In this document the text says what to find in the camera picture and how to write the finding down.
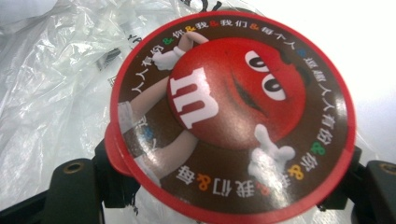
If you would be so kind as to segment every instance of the circular sticker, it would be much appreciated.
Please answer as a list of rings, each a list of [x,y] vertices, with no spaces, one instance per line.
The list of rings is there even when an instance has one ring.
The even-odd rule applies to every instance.
[[[206,222],[278,222],[321,202],[353,154],[347,87],[309,40],[231,11],[161,27],[128,56],[106,148],[178,212]]]

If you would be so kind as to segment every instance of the red rim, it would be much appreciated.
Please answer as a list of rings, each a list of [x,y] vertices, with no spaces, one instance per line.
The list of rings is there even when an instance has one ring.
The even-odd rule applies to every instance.
[[[150,39],[154,36],[160,34],[168,27],[171,27],[175,24],[178,24],[183,21],[187,21],[194,18],[202,18],[202,17],[211,17],[216,15],[236,15],[236,16],[244,16],[250,17],[256,20],[266,21],[272,23],[275,26],[278,26],[298,38],[300,38],[307,46],[309,46],[319,57],[330,67],[332,70],[335,79],[340,86],[341,92],[344,94],[346,101],[346,115],[347,115],[347,140],[345,148],[340,156],[338,162],[336,163],[334,169],[328,175],[326,180],[322,182],[314,191],[312,191],[309,195],[302,198],[297,203],[294,203],[288,207],[262,213],[262,214],[252,214],[252,215],[239,215],[239,214],[224,214],[213,212],[209,210],[205,210],[200,207],[196,207],[194,205],[183,203],[181,200],[176,198],[175,196],[169,194],[167,191],[161,189],[157,185],[155,185],[137,166],[134,159],[128,152],[128,148],[125,145],[122,135],[120,133],[120,128],[118,127],[119,118],[118,118],[118,100],[120,97],[120,86],[125,76],[125,73],[129,67],[129,64],[133,60],[136,53],[145,46]],[[118,171],[123,174],[133,175],[141,185],[147,189],[154,197],[167,204],[168,206],[174,208],[179,213],[184,214],[188,217],[192,217],[195,219],[199,219],[202,221],[215,222],[215,223],[241,223],[241,222],[260,222],[260,223],[271,223],[282,221],[291,217],[295,217],[302,212],[308,210],[309,208],[315,206],[320,203],[327,195],[329,195],[341,181],[341,178],[344,176],[344,173],[347,171],[348,165],[351,161],[353,155],[353,148],[355,143],[355,114],[353,110],[353,104],[347,90],[347,86],[344,80],[341,78],[339,72],[336,70],[335,66],[332,62],[326,57],[326,55],[313,43],[307,40],[304,36],[300,35],[296,31],[290,29],[289,27],[272,21],[268,18],[263,18],[257,15],[241,13],[241,12],[231,12],[231,11],[217,11],[217,12],[207,12],[201,14],[195,14],[188,17],[184,17],[178,19],[176,21],[172,21],[160,29],[154,31],[152,34],[147,36],[127,57],[124,64],[122,65],[117,80],[114,85],[114,89],[111,95],[111,104],[110,104],[110,119],[111,124],[109,126],[113,126],[113,128],[108,128],[106,132],[106,150],[109,154],[111,162],[116,167]]]

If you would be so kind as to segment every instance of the white m logo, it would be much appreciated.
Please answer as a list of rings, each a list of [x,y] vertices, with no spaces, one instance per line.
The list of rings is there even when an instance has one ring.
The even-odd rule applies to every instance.
[[[188,129],[192,128],[192,124],[210,119],[219,113],[219,105],[216,100],[210,96],[210,87],[206,81],[204,68],[198,68],[186,77],[180,79],[170,79],[170,89],[172,95],[176,95],[177,91],[195,85],[196,90],[183,94],[174,98],[175,107],[178,113],[183,112],[185,105],[190,105],[196,102],[204,103],[204,107],[194,111],[180,115],[181,120]]]

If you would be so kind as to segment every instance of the transparent plastic wrap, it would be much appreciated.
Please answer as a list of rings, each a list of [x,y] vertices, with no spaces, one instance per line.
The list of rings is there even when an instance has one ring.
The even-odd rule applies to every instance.
[[[213,9],[262,14],[237,0],[60,0],[42,16],[0,26],[0,210],[46,190],[61,163],[93,157],[109,123],[115,76],[142,38],[176,18]],[[357,145],[364,148],[363,163],[379,159],[364,136],[358,134]],[[196,223],[144,189],[136,206],[138,216],[130,207],[110,209],[106,221]],[[313,208],[287,223],[344,223],[350,210]]]

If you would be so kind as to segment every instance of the cartoon hand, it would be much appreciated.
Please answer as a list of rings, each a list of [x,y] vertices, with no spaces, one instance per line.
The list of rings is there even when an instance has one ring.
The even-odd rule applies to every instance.
[[[164,54],[161,52],[156,52],[152,56],[152,60],[154,61],[155,65],[157,65],[159,70],[172,70],[178,59],[185,53],[185,51],[176,46],[173,50],[165,52]]]
[[[288,146],[278,148],[271,141],[267,128],[262,124],[256,125],[254,136],[260,142],[260,146],[256,149],[262,150],[262,152],[266,153],[268,157],[274,160],[276,169],[282,173],[285,169],[286,162],[294,158],[294,149]]]

